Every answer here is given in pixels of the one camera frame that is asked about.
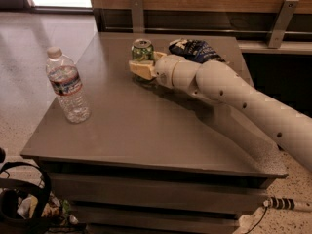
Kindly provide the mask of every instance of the clear plastic bottle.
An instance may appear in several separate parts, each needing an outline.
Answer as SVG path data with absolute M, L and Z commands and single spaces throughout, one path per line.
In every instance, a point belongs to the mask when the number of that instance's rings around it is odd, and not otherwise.
M 59 47 L 51 47 L 47 53 L 47 76 L 66 118 L 72 123 L 85 121 L 91 110 L 76 65 L 71 58 L 62 54 Z

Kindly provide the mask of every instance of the can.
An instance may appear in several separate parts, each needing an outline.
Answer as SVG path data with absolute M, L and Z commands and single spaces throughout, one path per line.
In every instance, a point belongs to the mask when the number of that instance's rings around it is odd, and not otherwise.
M 152 42 L 147 39 L 136 39 L 132 46 L 133 60 L 154 60 L 154 47 Z

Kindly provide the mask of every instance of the black bag strap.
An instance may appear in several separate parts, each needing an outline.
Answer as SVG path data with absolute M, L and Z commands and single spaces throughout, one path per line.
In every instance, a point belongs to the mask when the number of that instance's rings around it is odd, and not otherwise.
M 45 183 L 45 186 L 43 188 L 40 188 L 39 186 L 26 182 L 26 181 L 11 179 L 11 178 L 0 178 L 0 188 L 16 189 L 16 190 L 20 190 L 23 192 L 27 192 L 28 194 L 35 196 L 38 199 L 38 204 L 35 208 L 33 218 L 40 218 L 46 204 L 49 201 L 49 197 L 51 193 L 50 178 L 48 174 L 45 171 L 43 171 L 41 168 L 34 166 L 32 164 L 29 164 L 29 163 L 25 163 L 25 162 L 7 162 L 0 169 L 0 174 L 3 173 L 4 171 L 7 171 L 10 168 L 19 167 L 19 166 L 29 166 L 29 167 L 33 167 L 37 169 L 42 174 L 42 178 Z M 18 220 L 11 219 L 3 215 L 1 208 L 0 208 L 0 215 L 9 221 L 13 221 L 13 222 L 20 221 L 19 219 Z

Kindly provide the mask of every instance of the white robotic arm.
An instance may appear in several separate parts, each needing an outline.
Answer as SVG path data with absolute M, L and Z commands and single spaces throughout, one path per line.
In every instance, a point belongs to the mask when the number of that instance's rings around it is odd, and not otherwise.
M 168 55 L 156 62 L 155 75 L 162 86 L 235 107 L 312 172 L 312 119 L 257 91 L 225 63 Z

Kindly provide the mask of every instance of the white floor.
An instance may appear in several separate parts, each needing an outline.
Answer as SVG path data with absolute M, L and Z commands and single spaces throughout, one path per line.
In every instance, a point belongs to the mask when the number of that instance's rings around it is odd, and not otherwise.
M 0 146 L 7 161 L 21 160 L 20 152 L 55 97 L 45 73 L 47 48 L 60 46 L 78 61 L 95 34 L 93 16 L 0 13 Z M 284 152 L 281 159 L 290 175 L 276 180 L 268 194 L 312 202 L 312 173 Z M 15 170 L 12 176 L 38 178 L 29 170 Z M 245 215 L 235 233 L 247 232 L 260 217 L 261 209 Z M 251 233 L 309 234 L 312 213 L 268 210 Z

